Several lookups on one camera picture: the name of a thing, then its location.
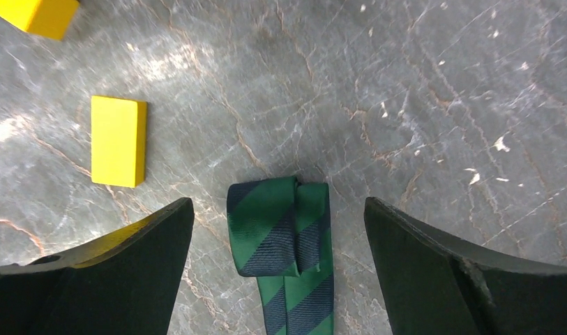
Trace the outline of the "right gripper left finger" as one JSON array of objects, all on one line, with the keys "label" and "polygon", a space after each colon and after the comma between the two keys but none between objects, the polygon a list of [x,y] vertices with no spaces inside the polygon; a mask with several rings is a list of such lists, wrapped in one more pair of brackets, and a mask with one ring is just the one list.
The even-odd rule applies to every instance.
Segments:
[{"label": "right gripper left finger", "polygon": [[85,244],[0,266],[0,334],[166,334],[194,219],[180,198]]}]

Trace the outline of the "green navy striped tie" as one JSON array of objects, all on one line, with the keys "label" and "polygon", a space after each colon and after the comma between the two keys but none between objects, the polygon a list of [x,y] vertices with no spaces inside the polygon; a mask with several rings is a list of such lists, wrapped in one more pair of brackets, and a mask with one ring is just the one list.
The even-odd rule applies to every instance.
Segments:
[{"label": "green navy striped tie", "polygon": [[257,281],[267,334],[333,334],[329,187],[295,176],[232,184],[227,222],[238,274]]}]

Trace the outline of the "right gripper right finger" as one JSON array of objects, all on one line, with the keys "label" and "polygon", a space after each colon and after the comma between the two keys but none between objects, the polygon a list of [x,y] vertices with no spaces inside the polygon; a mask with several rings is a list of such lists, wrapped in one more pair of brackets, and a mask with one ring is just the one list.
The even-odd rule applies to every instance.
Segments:
[{"label": "right gripper right finger", "polygon": [[394,334],[567,334],[567,267],[473,244],[374,197],[364,221]]}]

